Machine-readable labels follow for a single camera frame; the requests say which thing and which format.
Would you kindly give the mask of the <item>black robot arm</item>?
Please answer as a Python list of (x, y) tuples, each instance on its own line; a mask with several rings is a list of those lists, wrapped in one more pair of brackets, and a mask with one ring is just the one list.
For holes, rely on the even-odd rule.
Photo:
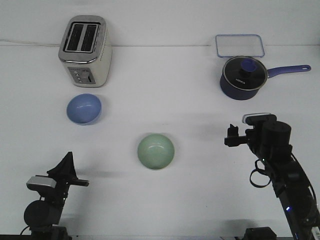
[(269, 178), (275, 196), (279, 198), (291, 234), (295, 240), (320, 238), (320, 211), (315, 191), (305, 171), (292, 153), (291, 126), (273, 115), (265, 119), (250, 117), (245, 135), (230, 125), (224, 144), (228, 147), (248, 145), (264, 168), (254, 171)]
[(67, 228), (58, 226), (70, 186), (87, 187), (88, 180), (79, 179), (73, 153), (69, 151), (47, 175), (32, 176), (26, 187), (39, 194), (24, 211), (24, 222), (31, 231), (32, 240), (71, 240)]

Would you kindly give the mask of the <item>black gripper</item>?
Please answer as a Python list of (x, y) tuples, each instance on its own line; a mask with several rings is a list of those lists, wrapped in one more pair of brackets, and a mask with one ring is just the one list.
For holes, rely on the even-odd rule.
[(246, 144), (250, 150), (257, 150), (261, 144), (261, 135), (257, 129), (247, 129), (245, 135), (240, 136), (239, 128), (230, 124), (227, 129), (227, 137), (224, 138), (224, 144), (228, 147)]
[(55, 187), (48, 190), (47, 198), (66, 198), (70, 186), (88, 187), (89, 181), (77, 176), (73, 153), (69, 151), (58, 165), (47, 171), (48, 177), (55, 180)]

